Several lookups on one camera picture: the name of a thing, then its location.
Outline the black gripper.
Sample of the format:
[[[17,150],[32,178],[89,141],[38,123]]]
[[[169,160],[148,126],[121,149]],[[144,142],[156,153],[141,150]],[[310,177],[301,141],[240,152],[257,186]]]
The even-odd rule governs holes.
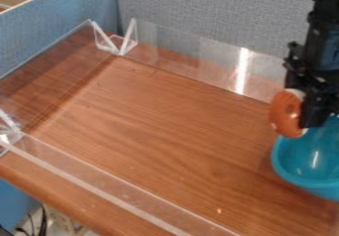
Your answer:
[[[286,69],[284,87],[306,90],[298,122],[300,128],[305,129],[320,127],[332,114],[339,114],[339,70],[312,70],[302,50],[304,46],[296,42],[288,44],[282,66]]]

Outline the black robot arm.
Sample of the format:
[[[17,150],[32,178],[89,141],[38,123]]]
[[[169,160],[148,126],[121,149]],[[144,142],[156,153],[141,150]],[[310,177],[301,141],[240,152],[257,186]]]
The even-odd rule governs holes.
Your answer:
[[[300,129],[339,114],[339,0],[312,0],[305,42],[289,42],[284,87],[302,92]]]

